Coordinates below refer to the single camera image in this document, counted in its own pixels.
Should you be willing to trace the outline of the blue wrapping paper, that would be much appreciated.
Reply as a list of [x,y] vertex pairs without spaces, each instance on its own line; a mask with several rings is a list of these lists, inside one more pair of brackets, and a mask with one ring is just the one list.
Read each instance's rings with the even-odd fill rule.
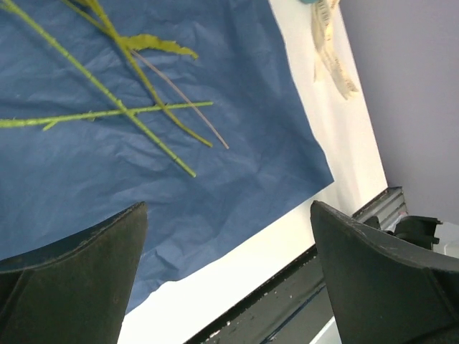
[[103,1],[116,30],[189,47],[143,56],[202,114],[141,113],[184,171],[127,117],[1,131],[1,257],[148,205],[148,235],[128,309],[163,283],[219,259],[331,184],[267,1]]

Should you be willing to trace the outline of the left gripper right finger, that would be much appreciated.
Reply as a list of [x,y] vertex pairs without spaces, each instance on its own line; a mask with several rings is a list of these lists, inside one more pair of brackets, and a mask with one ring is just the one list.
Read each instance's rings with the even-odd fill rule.
[[322,202],[311,226],[342,343],[457,343],[458,259]]

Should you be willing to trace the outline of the cream printed ribbon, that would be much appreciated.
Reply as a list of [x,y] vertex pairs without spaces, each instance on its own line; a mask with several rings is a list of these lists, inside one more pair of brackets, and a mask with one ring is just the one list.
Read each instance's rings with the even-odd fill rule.
[[339,1],[319,0],[311,5],[311,34],[315,47],[313,81],[323,77],[325,69],[341,96],[348,100],[359,90],[341,63],[333,45],[333,16],[339,7]]

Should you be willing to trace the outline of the artificial flower bunch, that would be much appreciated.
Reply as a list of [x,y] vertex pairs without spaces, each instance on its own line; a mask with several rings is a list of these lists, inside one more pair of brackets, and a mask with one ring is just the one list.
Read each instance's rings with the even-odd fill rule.
[[[85,20],[90,22],[95,28],[97,28],[98,33],[105,34],[110,42],[112,42],[119,50],[121,55],[125,60],[126,64],[131,66],[132,72],[135,72],[139,84],[143,86],[145,91],[151,96],[151,100],[154,102],[155,106],[153,107],[143,107],[143,108],[134,108],[127,107],[126,104],[117,97],[111,90],[104,85],[100,79],[97,78],[97,75],[94,75],[90,69],[88,69],[84,64],[81,63],[71,52],[69,52],[59,40],[52,36],[49,32],[45,30],[39,23],[37,23],[33,18],[28,15],[23,9],[19,7],[14,1],[1,1],[1,8],[8,12],[12,13],[10,16],[17,17],[17,22],[19,20],[23,22],[22,26],[28,26],[30,31],[36,32],[37,36],[40,36],[44,41],[47,42],[47,47],[52,47],[56,53],[62,56],[62,59],[66,59],[69,64],[79,70],[87,82],[84,82],[84,86],[88,86],[89,83],[93,85],[94,88],[97,88],[101,94],[104,94],[116,107],[116,110],[111,111],[101,111],[101,112],[86,112],[81,114],[73,115],[53,115],[46,118],[25,118],[23,115],[19,118],[5,118],[1,116],[1,128],[25,128],[27,126],[37,126],[44,125],[44,130],[48,130],[52,126],[66,121],[73,120],[83,120],[83,119],[94,119],[103,116],[110,115],[124,115],[128,118],[144,135],[148,136],[166,155],[168,155],[177,165],[179,165],[184,171],[186,171],[193,178],[196,177],[196,172],[188,166],[183,159],[181,159],[175,152],[170,149],[153,131],[151,131],[141,120],[138,119],[137,114],[142,112],[148,112],[153,110],[153,108],[161,109],[168,118],[174,122],[174,124],[183,130],[187,135],[193,139],[199,141],[200,143],[212,147],[212,143],[195,133],[193,130],[188,128],[183,124],[178,117],[171,112],[171,109],[176,108],[175,105],[165,104],[164,101],[159,97],[156,88],[151,83],[150,79],[145,75],[142,68],[137,63],[137,59],[141,60],[148,68],[153,70],[158,74],[159,77],[163,78],[165,82],[168,82],[172,88],[179,93],[179,95],[187,102],[187,105],[183,104],[182,107],[194,108],[195,112],[202,117],[202,120],[206,122],[210,129],[213,130],[214,134],[221,141],[221,144],[229,149],[226,141],[216,130],[211,122],[198,110],[199,106],[212,105],[212,102],[203,102],[195,103],[192,102],[164,73],[158,70],[153,66],[147,59],[144,59],[138,51],[153,49],[158,51],[163,51],[169,54],[177,55],[186,55],[192,56],[193,59],[199,59],[199,55],[188,47],[183,47],[178,44],[176,41],[172,40],[161,40],[157,36],[150,34],[150,32],[137,34],[133,36],[126,36],[119,34],[110,20],[109,16],[105,12],[103,6],[99,1],[62,1],[66,3],[75,13],[78,13],[79,16],[84,17]],[[13,157],[14,147],[13,142],[7,140],[6,135],[1,135],[1,179],[4,177],[19,177],[19,176],[28,176],[26,173],[25,162],[19,158],[26,157],[26,154],[19,154],[18,158]]]

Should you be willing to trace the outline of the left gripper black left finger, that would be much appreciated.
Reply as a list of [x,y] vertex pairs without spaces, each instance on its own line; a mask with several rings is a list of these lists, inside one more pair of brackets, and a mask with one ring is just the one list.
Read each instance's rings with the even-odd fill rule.
[[2,343],[117,343],[148,228],[136,203],[1,261]]

